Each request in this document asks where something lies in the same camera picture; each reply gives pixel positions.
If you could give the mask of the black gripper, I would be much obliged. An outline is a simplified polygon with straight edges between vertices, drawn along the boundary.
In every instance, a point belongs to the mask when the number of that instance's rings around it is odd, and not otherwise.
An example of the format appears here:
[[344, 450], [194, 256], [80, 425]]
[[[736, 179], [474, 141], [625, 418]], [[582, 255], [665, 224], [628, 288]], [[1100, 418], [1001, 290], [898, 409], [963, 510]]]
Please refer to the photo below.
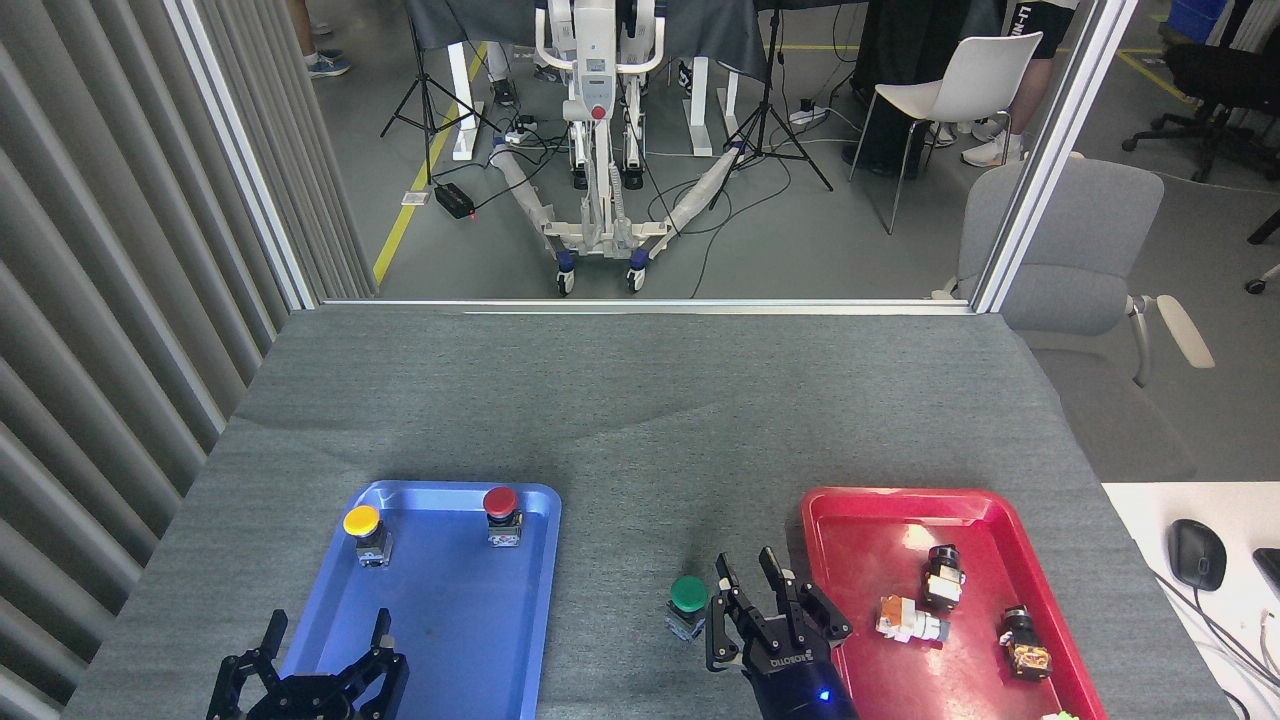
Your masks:
[[[389, 637], [390, 611], [378, 610], [369, 650], [339, 675], [280, 678], [275, 660], [288, 625], [275, 609], [261, 642], [221, 661], [206, 719], [394, 719], [410, 674], [407, 659]], [[246, 682], [256, 676], [265, 696], [248, 712], [241, 707]]]
[[783, 568], [772, 547], [759, 564], [774, 592], [786, 633], [773, 632], [742, 591], [727, 553], [718, 553], [718, 584], [707, 605], [707, 669], [741, 666], [764, 719], [858, 719], [831, 653], [851, 634], [850, 621], [814, 582]]

